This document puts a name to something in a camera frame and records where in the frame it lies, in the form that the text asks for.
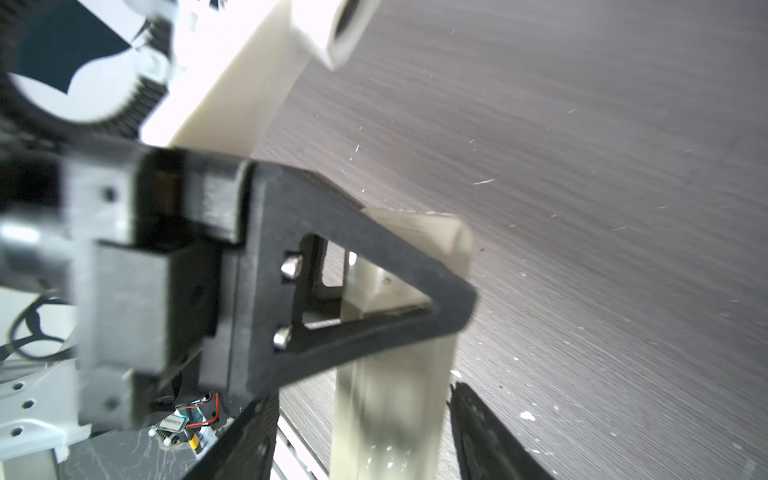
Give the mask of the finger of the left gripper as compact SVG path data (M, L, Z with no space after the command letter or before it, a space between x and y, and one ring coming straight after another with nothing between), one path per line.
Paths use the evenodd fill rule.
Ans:
M218 324L200 360L204 389L264 397L367 355L456 333L473 313L477 294L461 274L318 173L252 162L237 211L243 233L221 250ZM349 254L414 288L416 298L344 320Z

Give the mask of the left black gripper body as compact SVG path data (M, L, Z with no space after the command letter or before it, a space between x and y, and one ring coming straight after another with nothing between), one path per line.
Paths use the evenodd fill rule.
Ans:
M1 153L1 283L76 309L79 417L137 429L218 317L247 159L90 140Z

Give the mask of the white remote control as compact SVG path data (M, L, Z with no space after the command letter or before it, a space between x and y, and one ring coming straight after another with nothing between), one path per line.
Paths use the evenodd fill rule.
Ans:
M435 212L364 208L409 244L467 278L474 239L459 219ZM457 337L390 349L337 370L329 476L434 479Z

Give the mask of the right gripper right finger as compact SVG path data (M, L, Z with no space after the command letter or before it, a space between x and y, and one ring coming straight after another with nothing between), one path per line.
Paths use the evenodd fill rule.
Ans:
M462 479L553 479L467 383L451 386L448 408Z

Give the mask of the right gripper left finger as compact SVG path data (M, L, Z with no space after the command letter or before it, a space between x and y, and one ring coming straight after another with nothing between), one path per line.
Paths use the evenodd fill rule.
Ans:
M279 415L278 394L252 401L183 479L270 479Z

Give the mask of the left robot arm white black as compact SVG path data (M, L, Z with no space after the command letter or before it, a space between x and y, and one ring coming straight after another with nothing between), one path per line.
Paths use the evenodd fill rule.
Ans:
M477 294L459 219L372 209L278 163L94 137L1 152L1 471L176 414L192 479L276 473L279 392L338 369L341 478L435 475Z

